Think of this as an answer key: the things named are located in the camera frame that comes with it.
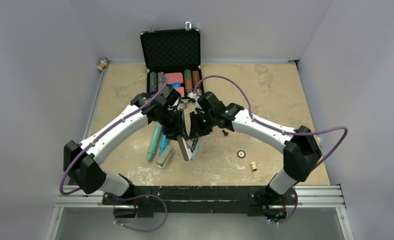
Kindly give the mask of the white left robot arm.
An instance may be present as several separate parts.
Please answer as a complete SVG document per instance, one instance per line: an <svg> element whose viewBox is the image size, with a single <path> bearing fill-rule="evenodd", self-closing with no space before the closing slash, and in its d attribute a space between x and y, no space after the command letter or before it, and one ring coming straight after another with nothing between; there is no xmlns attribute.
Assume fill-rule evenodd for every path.
<svg viewBox="0 0 394 240"><path fill-rule="evenodd" d="M121 143L151 122L161 124L171 139L188 138L183 110L178 109L180 102L181 94L169 85L158 92L136 95L100 131L79 143L70 140L64 146L62 180L69 177L86 194L104 191L121 204L129 204L134 198L133 183L121 174L104 171L101 165Z"/></svg>

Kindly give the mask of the beige green stapler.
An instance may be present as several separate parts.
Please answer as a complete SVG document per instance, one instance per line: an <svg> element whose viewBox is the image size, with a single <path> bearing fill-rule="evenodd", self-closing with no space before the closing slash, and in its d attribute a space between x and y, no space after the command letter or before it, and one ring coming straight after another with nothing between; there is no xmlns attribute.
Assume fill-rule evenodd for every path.
<svg viewBox="0 0 394 240"><path fill-rule="evenodd" d="M159 168L164 168L166 163L169 161L171 155L173 153L173 147L171 145L168 145L162 154L158 157L157 159L157 166Z"/></svg>

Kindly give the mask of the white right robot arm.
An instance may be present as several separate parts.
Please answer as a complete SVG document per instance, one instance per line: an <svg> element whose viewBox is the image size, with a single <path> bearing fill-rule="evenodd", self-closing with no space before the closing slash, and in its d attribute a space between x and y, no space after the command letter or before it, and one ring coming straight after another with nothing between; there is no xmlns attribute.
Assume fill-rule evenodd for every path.
<svg viewBox="0 0 394 240"><path fill-rule="evenodd" d="M224 105L210 91L201 96L188 93L188 97L195 100L195 111L190 113L191 139L209 135L213 127L218 127L258 139L283 155L283 167L265 190L266 199L273 204L296 183L304 182L322 156L311 130L303 125L294 129L265 119L256 122L248 109L236 103Z"/></svg>

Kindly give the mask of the light blue stapler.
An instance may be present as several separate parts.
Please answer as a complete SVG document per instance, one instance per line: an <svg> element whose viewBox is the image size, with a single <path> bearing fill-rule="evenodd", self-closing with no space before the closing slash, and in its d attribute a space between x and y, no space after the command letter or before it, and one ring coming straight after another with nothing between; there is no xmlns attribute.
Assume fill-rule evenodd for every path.
<svg viewBox="0 0 394 240"><path fill-rule="evenodd" d="M198 153L198 150L201 145L201 141L199 138L195 138L192 140L192 145L188 144L188 141L185 140L185 138L178 136L177 141L179 144L179 148L182 154L183 159L186 162L192 161L196 158L196 155Z"/></svg>

